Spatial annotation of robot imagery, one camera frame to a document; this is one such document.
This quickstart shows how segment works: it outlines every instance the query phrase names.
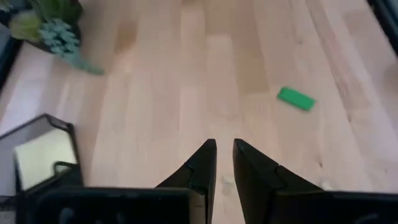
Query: wood grain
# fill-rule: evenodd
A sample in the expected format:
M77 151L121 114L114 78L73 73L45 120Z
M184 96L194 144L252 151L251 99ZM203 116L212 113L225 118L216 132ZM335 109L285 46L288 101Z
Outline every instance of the wood grain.
M363 0L84 0L94 76L25 44L0 132L47 112L76 125L86 185L153 187L208 138L214 223L243 223L243 138L325 189L398 192L398 64ZM314 97L309 112L277 100Z

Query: yellow sticky note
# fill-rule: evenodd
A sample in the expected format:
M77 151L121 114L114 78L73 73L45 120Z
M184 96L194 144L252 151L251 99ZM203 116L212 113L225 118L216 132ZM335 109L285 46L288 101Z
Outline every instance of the yellow sticky note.
M76 164L67 132L54 129L15 147L21 187L27 190L54 176L55 162Z

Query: metal mesh basket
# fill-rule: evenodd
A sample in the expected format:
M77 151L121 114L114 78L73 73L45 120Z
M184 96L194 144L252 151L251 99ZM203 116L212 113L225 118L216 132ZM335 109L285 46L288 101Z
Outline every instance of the metal mesh basket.
M0 223L16 223L16 198L0 197Z

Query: succulent plant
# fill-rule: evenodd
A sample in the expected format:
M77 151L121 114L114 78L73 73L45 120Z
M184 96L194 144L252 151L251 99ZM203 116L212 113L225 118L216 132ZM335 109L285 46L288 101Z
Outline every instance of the succulent plant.
M11 36L15 39L40 42L42 40L39 33L41 19L31 11L20 12L15 15L9 24Z
M0 10L8 12L12 9L10 0L0 0Z
M29 0L36 13L43 19L61 19L67 24L76 24L83 8L76 0Z
M53 19L43 23L39 32L50 50L70 65L94 74L104 72L83 60L79 49L80 41L73 33L71 25L61 19Z

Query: green eraser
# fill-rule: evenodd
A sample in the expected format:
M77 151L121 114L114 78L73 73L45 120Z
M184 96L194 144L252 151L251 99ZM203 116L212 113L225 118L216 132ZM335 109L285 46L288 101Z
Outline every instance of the green eraser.
M313 98L289 87L281 88L278 98L306 111L309 111L315 104Z

